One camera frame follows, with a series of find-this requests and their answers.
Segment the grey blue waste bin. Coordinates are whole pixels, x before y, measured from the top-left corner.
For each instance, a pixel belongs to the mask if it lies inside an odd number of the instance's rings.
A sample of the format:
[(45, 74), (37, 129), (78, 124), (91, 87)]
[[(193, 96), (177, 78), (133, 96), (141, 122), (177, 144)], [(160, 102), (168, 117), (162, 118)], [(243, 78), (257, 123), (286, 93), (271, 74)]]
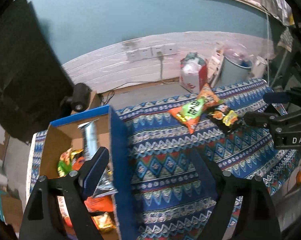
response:
[(224, 51), (221, 74), (218, 86), (227, 86), (233, 83), (246, 81), (253, 63), (247, 53), (227, 49)]

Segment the blue patterned bed cloth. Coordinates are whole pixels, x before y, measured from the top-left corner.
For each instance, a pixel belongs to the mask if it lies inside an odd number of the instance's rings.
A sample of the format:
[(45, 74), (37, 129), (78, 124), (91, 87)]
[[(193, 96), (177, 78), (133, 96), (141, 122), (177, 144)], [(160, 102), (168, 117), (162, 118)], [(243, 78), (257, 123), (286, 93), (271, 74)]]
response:
[(301, 153), (275, 149), (266, 128), (243, 125), (224, 134), (203, 115), (190, 134), (169, 110), (194, 99), (174, 96), (115, 111), (128, 130), (137, 239), (199, 239), (215, 201), (190, 161), (193, 148), (238, 178), (261, 177), (270, 197), (299, 163)]

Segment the white wall socket strip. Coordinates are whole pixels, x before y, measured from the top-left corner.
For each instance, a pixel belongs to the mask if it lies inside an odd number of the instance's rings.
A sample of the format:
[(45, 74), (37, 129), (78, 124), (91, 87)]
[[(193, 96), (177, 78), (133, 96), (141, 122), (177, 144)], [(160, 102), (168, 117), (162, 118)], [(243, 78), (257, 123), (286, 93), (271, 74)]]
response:
[(153, 59), (158, 56), (174, 55), (177, 52), (178, 46), (176, 43), (167, 43), (129, 50), (125, 54), (129, 62), (136, 62)]

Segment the orange green snack bag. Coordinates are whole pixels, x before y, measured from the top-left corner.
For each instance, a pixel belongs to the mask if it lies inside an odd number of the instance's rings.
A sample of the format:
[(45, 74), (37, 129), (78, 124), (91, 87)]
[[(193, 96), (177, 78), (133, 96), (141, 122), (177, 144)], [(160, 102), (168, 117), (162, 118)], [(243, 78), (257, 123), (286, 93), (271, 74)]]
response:
[(180, 107), (169, 110), (170, 115), (185, 125), (190, 134), (195, 131), (202, 113), (210, 107), (221, 103), (220, 98), (212, 91), (208, 83), (204, 84), (202, 90), (195, 100)]

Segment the green broad bean snack bag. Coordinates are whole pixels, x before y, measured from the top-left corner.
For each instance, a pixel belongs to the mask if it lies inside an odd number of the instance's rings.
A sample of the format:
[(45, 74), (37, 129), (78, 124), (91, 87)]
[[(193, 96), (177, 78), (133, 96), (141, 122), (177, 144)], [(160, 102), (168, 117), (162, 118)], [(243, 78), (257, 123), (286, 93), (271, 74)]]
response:
[(59, 157), (57, 171), (60, 177), (65, 177), (72, 170), (79, 170), (85, 158), (83, 149), (74, 150), (72, 147), (61, 154)]

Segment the red orange chip bag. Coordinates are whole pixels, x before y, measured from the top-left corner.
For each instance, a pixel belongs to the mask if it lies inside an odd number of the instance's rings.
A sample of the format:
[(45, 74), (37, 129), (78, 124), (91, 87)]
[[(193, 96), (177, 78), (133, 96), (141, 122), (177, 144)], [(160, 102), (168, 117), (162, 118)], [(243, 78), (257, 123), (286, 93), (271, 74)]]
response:
[[(73, 226), (66, 207), (65, 198), (63, 196), (58, 196), (57, 198), (58, 198), (58, 204), (59, 204), (59, 210), (61, 216), (65, 220), (66, 225), (72, 228)], [(110, 196), (104, 196), (98, 198), (88, 197), (84, 203), (89, 213), (107, 212), (110, 215), (110, 213), (114, 211), (112, 199)]]

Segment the silver foil snack bag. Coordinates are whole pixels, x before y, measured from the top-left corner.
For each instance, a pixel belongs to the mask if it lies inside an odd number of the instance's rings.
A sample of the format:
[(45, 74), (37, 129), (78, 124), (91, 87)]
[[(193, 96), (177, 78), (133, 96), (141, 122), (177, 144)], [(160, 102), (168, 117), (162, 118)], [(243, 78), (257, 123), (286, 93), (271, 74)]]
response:
[(85, 164), (79, 180), (84, 198), (99, 198), (117, 193), (109, 167), (109, 151), (99, 142), (97, 123), (98, 120), (94, 119), (78, 125), (84, 143)]

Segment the black dark furniture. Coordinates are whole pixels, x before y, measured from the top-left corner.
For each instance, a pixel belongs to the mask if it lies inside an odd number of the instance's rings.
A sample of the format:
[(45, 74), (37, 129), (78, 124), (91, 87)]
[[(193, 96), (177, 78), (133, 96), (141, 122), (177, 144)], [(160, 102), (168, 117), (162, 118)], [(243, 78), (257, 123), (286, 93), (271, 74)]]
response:
[(61, 116), (73, 83), (39, 28), (32, 3), (15, 0), (0, 18), (0, 125), (23, 142)]

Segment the blue cardboard box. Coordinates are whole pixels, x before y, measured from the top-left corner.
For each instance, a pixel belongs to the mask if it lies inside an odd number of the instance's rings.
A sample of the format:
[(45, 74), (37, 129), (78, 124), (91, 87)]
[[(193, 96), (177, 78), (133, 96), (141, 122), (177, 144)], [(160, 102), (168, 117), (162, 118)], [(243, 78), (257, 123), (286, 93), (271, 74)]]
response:
[(139, 236), (130, 180), (133, 170), (128, 161), (128, 130), (111, 106), (103, 106), (77, 113), (50, 123), (42, 150), (39, 175), (57, 178), (60, 155), (70, 147), (83, 146), (78, 125), (97, 120), (97, 134), (101, 146), (109, 150), (113, 182), (118, 193), (113, 197), (115, 220), (120, 239)]

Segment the yellow red snack bag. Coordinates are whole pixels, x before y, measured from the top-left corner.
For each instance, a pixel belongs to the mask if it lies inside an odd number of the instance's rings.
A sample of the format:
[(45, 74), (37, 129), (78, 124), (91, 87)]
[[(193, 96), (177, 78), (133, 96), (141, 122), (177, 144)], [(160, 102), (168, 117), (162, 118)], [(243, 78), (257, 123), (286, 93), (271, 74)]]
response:
[(100, 232), (109, 232), (116, 229), (115, 223), (107, 212), (98, 216), (93, 216), (92, 219)]

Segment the black yellow snack bag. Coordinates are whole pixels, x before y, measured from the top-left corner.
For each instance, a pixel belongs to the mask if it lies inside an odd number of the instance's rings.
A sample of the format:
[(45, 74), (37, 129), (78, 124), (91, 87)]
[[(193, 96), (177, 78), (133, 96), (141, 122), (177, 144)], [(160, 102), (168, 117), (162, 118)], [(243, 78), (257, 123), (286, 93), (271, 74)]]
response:
[(206, 111), (206, 116), (224, 133), (230, 134), (243, 126), (242, 119), (227, 104), (220, 103)]

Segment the white cardboard carton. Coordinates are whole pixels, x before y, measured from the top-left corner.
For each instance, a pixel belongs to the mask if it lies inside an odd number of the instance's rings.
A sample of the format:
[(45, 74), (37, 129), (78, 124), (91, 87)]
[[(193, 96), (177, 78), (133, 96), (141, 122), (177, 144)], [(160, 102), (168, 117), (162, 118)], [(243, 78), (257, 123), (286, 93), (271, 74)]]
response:
[(207, 83), (210, 87), (214, 87), (219, 79), (222, 71), (222, 64), (224, 60), (224, 48), (215, 48), (211, 57), (207, 60), (206, 66), (208, 68)]

